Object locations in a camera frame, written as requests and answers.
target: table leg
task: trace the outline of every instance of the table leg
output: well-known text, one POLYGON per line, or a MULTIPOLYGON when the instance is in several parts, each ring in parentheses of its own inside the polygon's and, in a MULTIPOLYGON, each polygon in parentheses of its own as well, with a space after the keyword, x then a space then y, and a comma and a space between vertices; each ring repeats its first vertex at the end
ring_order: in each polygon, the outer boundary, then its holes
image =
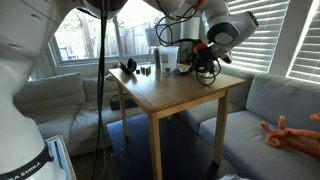
POLYGON ((162 180, 159 119, 154 114, 148 116, 148 118, 153 178, 162 180))
POLYGON ((120 109, 121 109, 123 133, 124 133, 124 137, 127 138, 129 137, 129 130, 128 130, 128 124, 127 124, 126 106, 124 104, 123 88, 119 83, 117 84, 118 84, 118 90, 119 90, 119 102, 120 102, 120 109))
POLYGON ((225 96, 219 98, 218 114, 216 121, 216 133, 213 146, 213 162, 217 165, 221 162, 224 134, 227 122, 229 92, 226 90, 225 96))

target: glass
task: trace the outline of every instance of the glass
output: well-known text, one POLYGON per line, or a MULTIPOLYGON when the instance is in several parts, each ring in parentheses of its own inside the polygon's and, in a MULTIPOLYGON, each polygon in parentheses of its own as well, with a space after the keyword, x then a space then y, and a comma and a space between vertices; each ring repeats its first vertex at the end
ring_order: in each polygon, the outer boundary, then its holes
POLYGON ((161 72, 171 73, 177 67, 178 46, 159 47, 161 72))

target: black cable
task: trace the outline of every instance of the black cable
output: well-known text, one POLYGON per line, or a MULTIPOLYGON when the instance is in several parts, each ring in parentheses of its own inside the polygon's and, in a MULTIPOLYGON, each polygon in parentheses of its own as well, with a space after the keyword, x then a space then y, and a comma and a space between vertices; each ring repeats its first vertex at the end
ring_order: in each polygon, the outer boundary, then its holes
POLYGON ((95 170, 97 164, 97 151, 99 149, 100 135, 102 136, 102 146, 103 146, 103 168, 98 179, 102 179, 104 174, 106 173, 106 139, 104 132, 105 127, 102 122, 102 104, 103 104, 103 88, 104 88, 104 74, 105 74, 105 34, 107 27, 107 17, 108 17, 108 9, 109 9, 110 1, 107 1, 105 5, 104 0, 101 1, 101 47, 100 47, 100 58, 99 58, 99 66, 98 66, 98 84, 97 84, 97 106, 98 106, 98 136, 97 136, 97 144, 94 152, 94 166, 92 171, 92 180, 95 177, 95 170))
MULTIPOLYGON (((200 3, 200 0, 199 0, 199 2, 198 2, 197 5, 191 6, 190 8, 188 8, 188 9, 183 13, 182 16, 167 14, 167 12, 165 12, 164 9, 163 9, 163 7, 161 6, 159 0, 156 0, 156 2, 157 2, 157 4, 158 4, 160 10, 161 10, 161 11, 163 12, 163 14, 165 15, 163 18, 161 18, 161 19, 158 21, 158 23, 157 23, 156 26, 155 26, 156 35, 157 35, 157 37, 158 37, 158 39, 159 39, 159 43, 160 43, 162 46, 167 47, 167 46, 172 46, 172 45, 175 44, 175 43, 180 43, 180 42, 192 42, 193 46, 195 47, 195 46, 197 45, 197 40, 194 40, 194 39, 185 38, 185 39, 179 39, 179 40, 177 40, 177 41, 173 41, 173 38, 172 38, 172 28, 171 28, 171 26, 176 25, 176 24, 180 24, 180 23, 183 23, 183 22, 186 22, 186 21, 190 20, 190 19, 197 13, 197 10, 194 10, 193 13, 192 13, 190 16, 186 16, 186 14, 187 14, 191 9, 195 8, 195 7, 200 3), (162 22, 163 20, 165 20, 167 17, 169 17, 169 19, 175 19, 176 22, 171 23, 171 24, 165 24, 165 23, 164 23, 164 24, 161 24, 161 22, 162 22), (158 28, 159 28, 159 27, 163 27, 162 30, 160 31, 160 33, 158 32, 158 28), (171 38, 170 41, 165 41, 165 40, 163 40, 163 39, 161 38, 162 33, 163 33, 166 29, 169 29, 169 31, 170 31, 170 38, 171 38)), ((221 65, 220 65, 220 62, 218 61, 217 58, 215 58, 213 55, 211 55, 211 58, 210 58, 209 60, 210 60, 210 61, 212 60, 212 61, 213 61, 213 64, 215 63, 215 61, 216 61, 217 64, 218 64, 218 71, 215 72, 215 70, 212 69, 211 72, 213 72, 213 73, 210 73, 211 76, 209 76, 209 77, 205 77, 205 76, 201 75, 201 73, 206 73, 206 72, 202 72, 202 71, 200 70, 200 68, 204 68, 204 67, 203 67, 202 63, 199 62, 199 61, 201 61, 201 59, 199 59, 198 56, 196 57, 196 59, 194 60, 194 62, 192 62, 192 65, 191 65, 191 67, 189 68, 189 71, 190 71, 190 72, 191 72, 192 70, 195 71, 195 75, 196 75, 196 78, 197 78, 198 82, 201 83, 202 85, 205 85, 205 86, 209 86, 209 85, 213 84, 213 83, 215 82, 215 80, 216 80, 216 76, 217 76, 217 75, 220 73, 220 71, 221 71, 221 65), (203 80, 212 79, 212 81, 209 82, 209 83, 204 83, 204 82, 202 82, 202 81, 200 80, 200 78, 203 79, 203 80)))

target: octopus toy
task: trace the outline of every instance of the octopus toy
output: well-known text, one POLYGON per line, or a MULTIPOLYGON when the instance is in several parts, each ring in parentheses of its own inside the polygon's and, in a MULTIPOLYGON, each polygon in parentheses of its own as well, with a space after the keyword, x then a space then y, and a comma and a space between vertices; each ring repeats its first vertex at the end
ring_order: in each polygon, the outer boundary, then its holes
MULTIPOLYGON (((320 113, 312 114, 310 120, 320 122, 320 113)), ((304 130, 293 129, 285 125, 285 117, 278 117, 278 129, 272 131, 266 122, 260 123, 262 128, 268 132, 266 143, 272 147, 280 148, 285 143, 288 146, 310 155, 320 157, 320 133, 304 130)))

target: wooden table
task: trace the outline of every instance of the wooden table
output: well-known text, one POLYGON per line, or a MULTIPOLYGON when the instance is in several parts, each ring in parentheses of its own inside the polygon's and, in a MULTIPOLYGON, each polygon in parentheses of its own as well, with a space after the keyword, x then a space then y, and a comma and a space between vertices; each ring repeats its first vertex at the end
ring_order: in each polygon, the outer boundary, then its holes
POLYGON ((215 83, 210 86, 204 86, 193 75, 175 76, 173 74, 164 74, 159 70, 155 70, 154 65, 151 65, 151 67, 150 74, 132 74, 129 76, 119 68, 110 69, 110 73, 118 83, 124 135, 129 137, 123 90, 132 97, 149 118, 154 179, 162 179, 158 120, 217 98, 219 98, 219 106, 213 162, 219 165, 228 111, 228 92, 230 88, 238 86, 245 81, 220 74, 217 76, 215 83))

